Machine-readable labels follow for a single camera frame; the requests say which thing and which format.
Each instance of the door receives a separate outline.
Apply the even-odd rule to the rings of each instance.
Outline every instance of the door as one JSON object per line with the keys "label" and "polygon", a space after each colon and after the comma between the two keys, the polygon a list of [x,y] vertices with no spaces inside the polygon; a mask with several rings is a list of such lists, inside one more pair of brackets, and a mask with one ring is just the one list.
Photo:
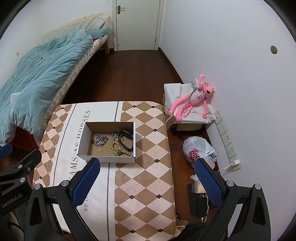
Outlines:
{"label": "door", "polygon": [[118,50],[155,48],[160,0],[117,0]]}

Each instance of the bed leg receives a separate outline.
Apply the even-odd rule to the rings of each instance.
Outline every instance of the bed leg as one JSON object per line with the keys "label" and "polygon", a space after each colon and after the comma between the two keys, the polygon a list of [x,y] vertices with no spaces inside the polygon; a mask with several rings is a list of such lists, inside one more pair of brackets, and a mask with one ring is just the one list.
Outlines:
{"label": "bed leg", "polygon": [[109,46],[108,46],[108,40],[106,40],[106,42],[104,43],[104,48],[105,48],[105,54],[109,54]]}

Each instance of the stuffed animal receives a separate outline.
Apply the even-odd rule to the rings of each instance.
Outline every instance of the stuffed animal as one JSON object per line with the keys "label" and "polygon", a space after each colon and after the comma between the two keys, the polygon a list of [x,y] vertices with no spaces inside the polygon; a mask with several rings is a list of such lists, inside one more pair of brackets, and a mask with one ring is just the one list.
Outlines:
{"label": "stuffed animal", "polygon": [[196,103],[199,103],[202,100],[204,102],[204,111],[202,113],[202,117],[204,119],[207,118],[207,96],[210,96],[211,94],[213,94],[215,89],[213,87],[211,87],[208,84],[208,82],[204,82],[204,84],[201,85],[201,81],[204,77],[205,77],[205,75],[203,75],[203,74],[200,75],[200,79],[198,80],[198,88],[197,88],[198,91],[193,91],[191,94],[178,99],[172,105],[170,112],[173,114],[175,109],[177,108],[177,106],[181,104],[179,106],[179,109],[176,114],[176,122],[182,121],[182,114],[183,114],[184,110],[186,110],[186,111],[183,114],[183,117],[186,117],[190,113],[192,106],[195,105]]}

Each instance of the power outlet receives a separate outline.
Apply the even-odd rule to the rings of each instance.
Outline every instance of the power outlet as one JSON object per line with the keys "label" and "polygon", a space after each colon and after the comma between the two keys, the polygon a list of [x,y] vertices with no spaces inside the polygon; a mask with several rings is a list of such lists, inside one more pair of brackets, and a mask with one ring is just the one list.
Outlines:
{"label": "power outlet", "polygon": [[[238,159],[239,159],[239,155],[237,154],[229,159],[229,163],[232,164],[232,163],[234,163],[235,160],[238,160]],[[233,171],[240,169],[240,168],[242,168],[241,162],[236,166],[231,166],[231,171],[233,172]]]}
{"label": "power outlet", "polygon": [[224,120],[221,120],[219,124],[217,124],[217,129],[219,131],[220,136],[222,136],[226,131],[228,131],[227,126]]}
{"label": "power outlet", "polygon": [[215,122],[218,124],[222,119],[220,112],[217,110],[216,113],[214,114]]}
{"label": "power outlet", "polygon": [[233,142],[231,142],[228,146],[225,147],[228,159],[235,156],[237,152],[234,149]]}
{"label": "power outlet", "polygon": [[228,146],[231,142],[232,142],[232,138],[230,136],[230,133],[229,131],[226,131],[222,136],[222,141],[223,141],[223,144],[224,146]]}

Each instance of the teal comforter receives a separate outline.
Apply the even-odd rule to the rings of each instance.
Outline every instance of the teal comforter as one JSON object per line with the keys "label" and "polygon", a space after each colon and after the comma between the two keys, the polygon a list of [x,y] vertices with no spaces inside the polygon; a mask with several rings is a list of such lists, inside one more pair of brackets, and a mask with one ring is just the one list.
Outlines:
{"label": "teal comforter", "polygon": [[[92,42],[92,36],[79,29],[26,53],[0,89],[0,145],[18,126],[42,138],[45,112]],[[10,104],[10,95],[17,92]]]}

